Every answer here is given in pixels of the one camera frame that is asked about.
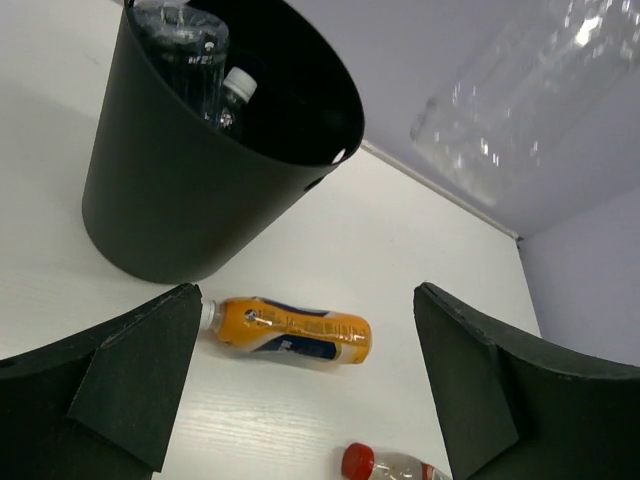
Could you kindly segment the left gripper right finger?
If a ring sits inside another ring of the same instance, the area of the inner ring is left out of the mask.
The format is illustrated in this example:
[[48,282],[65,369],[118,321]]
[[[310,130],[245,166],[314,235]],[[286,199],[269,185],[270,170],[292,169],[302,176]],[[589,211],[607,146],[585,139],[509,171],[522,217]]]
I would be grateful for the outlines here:
[[413,309],[454,478],[638,478],[638,367],[547,342],[431,283]]

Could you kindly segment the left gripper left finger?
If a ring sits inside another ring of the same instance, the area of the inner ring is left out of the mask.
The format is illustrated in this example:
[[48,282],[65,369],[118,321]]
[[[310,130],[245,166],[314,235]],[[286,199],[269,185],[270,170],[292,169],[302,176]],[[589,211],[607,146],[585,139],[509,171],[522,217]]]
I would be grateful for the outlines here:
[[162,470],[200,328],[181,284],[1,362],[4,479],[149,479]]

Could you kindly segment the red cap bottle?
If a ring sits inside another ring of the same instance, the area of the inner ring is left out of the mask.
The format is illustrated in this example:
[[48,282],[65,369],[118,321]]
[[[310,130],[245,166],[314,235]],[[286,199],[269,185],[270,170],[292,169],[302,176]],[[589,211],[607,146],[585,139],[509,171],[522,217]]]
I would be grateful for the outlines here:
[[354,442],[344,451],[341,475],[349,480],[451,480],[431,464],[402,453],[374,450]]

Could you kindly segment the orange juice bottle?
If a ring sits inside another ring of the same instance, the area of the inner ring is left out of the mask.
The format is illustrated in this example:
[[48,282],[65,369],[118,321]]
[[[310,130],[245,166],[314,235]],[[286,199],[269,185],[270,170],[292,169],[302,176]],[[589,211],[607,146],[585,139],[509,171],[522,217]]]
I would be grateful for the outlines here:
[[363,363],[373,343],[371,327],[360,316],[259,296],[204,300],[200,328],[240,352],[285,352],[348,365]]

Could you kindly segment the clear bottle white cap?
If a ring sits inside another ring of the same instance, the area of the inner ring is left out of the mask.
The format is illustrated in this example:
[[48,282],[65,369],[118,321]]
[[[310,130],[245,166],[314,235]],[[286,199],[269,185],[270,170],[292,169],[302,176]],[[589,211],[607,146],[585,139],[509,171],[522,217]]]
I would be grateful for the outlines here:
[[239,67],[233,67],[222,82],[218,130],[239,141],[244,128],[246,106],[257,89],[256,80]]

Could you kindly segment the large clear plastic bottle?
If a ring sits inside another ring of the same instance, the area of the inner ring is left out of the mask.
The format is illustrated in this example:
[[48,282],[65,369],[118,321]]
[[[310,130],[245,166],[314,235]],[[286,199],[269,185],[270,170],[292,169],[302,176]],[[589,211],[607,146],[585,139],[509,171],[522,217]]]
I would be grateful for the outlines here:
[[132,7],[142,45],[161,76],[199,116],[217,120],[229,28],[216,15],[177,1]]

